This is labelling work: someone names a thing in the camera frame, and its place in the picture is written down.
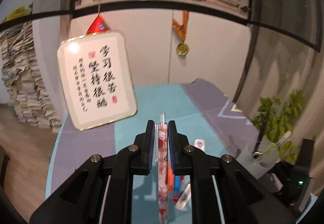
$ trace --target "shelf board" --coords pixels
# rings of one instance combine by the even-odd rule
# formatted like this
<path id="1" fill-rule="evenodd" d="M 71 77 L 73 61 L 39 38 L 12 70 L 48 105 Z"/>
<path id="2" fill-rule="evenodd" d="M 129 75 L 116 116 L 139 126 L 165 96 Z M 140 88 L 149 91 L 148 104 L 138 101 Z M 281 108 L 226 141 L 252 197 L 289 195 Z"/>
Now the shelf board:
<path id="1" fill-rule="evenodd" d="M 205 1 L 199 1 L 199 0 L 102 0 L 101 3 L 106 4 L 106 3 L 116 3 L 116 2 L 121 2 L 121 1 L 168 1 L 168 2 L 192 4 L 192 5 L 198 5 L 198 6 L 202 6 L 202 7 L 212 8 L 215 10 L 220 10 L 220 11 L 235 15 L 237 17 L 247 19 L 246 15 L 239 13 L 239 9 L 235 10 L 235 9 L 218 6 L 213 3 L 208 3 Z M 96 5 L 98 5 L 98 3 L 99 3 L 98 1 L 94 1 L 91 3 L 84 3 L 84 4 L 76 6 L 76 10 L 86 8 L 86 7 L 96 6 Z"/>

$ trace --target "gold medal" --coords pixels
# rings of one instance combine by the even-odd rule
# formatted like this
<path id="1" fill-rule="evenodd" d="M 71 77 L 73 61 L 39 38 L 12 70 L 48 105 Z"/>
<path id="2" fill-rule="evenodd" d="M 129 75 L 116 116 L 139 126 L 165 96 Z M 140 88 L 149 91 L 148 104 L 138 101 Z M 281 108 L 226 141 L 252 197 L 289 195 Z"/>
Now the gold medal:
<path id="1" fill-rule="evenodd" d="M 185 43 L 180 43 L 178 46 L 177 46 L 177 54 L 179 56 L 185 56 L 187 55 L 189 52 L 189 47 L 187 44 Z"/>
<path id="2" fill-rule="evenodd" d="M 179 56 L 185 56 L 189 52 L 189 47 L 185 44 L 186 35 L 187 35 L 187 26 L 189 20 L 189 11 L 184 10 L 182 12 L 182 21 L 183 24 L 180 25 L 175 19 L 172 20 L 172 27 L 176 30 L 179 38 L 182 42 L 177 46 L 176 52 Z"/>

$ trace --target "white sign board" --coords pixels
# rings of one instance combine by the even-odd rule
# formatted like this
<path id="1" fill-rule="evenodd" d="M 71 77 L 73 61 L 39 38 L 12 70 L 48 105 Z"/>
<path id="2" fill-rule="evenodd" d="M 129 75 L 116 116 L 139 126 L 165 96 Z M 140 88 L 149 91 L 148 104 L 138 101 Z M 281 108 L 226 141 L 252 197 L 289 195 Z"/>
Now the white sign board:
<path id="1" fill-rule="evenodd" d="M 57 50 L 66 104 L 79 130 L 137 111 L 124 36 L 120 32 L 66 40 Z"/>

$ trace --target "medal ribbon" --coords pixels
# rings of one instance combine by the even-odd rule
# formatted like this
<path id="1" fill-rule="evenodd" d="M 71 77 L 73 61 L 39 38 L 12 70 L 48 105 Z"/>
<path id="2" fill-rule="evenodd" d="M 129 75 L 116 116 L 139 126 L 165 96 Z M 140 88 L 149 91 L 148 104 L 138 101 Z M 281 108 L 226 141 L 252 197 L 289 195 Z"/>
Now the medal ribbon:
<path id="1" fill-rule="evenodd" d="M 180 25 L 175 19 L 172 19 L 172 27 L 176 30 L 179 38 L 184 42 L 186 40 L 187 35 L 187 26 L 189 20 L 189 11 L 182 11 L 182 25 Z"/>

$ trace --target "newspaper stack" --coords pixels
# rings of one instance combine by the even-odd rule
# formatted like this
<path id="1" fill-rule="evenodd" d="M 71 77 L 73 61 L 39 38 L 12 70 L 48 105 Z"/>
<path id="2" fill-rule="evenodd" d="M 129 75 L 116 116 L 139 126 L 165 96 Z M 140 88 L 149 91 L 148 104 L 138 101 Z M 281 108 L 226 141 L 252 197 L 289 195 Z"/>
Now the newspaper stack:
<path id="1" fill-rule="evenodd" d="M 34 50 L 32 23 L 0 33 L 2 80 L 19 121 L 58 132 L 62 123 L 46 92 Z"/>

